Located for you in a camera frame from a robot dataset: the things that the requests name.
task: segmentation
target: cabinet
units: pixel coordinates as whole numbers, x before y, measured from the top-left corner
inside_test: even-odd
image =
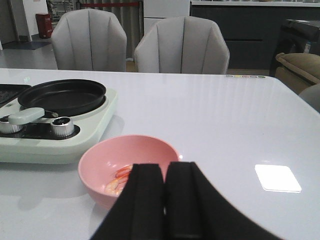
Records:
[[[217,2],[214,5],[211,2],[212,5],[196,5],[194,2],[192,16],[210,19],[219,25],[230,51],[230,69],[270,69],[283,21],[318,20],[320,16],[318,3]]]
[[[190,0],[143,0],[143,23],[145,33],[152,24],[161,19],[189,15]]]

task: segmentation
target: doormat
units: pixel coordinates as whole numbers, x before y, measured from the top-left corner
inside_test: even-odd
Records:
[[[36,50],[51,44],[48,41],[9,42],[2,45],[3,49]]]

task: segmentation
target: chair backrest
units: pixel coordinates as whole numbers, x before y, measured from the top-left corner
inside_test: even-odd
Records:
[[[320,113],[320,83],[307,87],[299,96]]]
[[[225,74],[230,53],[214,21],[180,16],[156,22],[134,57],[142,73]]]
[[[60,70],[126,70],[127,36],[111,12],[89,8],[67,12],[51,39]]]

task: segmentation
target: door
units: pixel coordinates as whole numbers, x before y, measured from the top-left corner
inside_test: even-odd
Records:
[[[16,27],[9,0],[0,0],[0,41],[2,44],[17,40]]]

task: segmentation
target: red trash can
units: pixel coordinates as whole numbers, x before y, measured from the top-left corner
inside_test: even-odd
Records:
[[[50,13],[36,13],[35,19],[38,26],[39,37],[42,39],[50,38],[53,31]]]

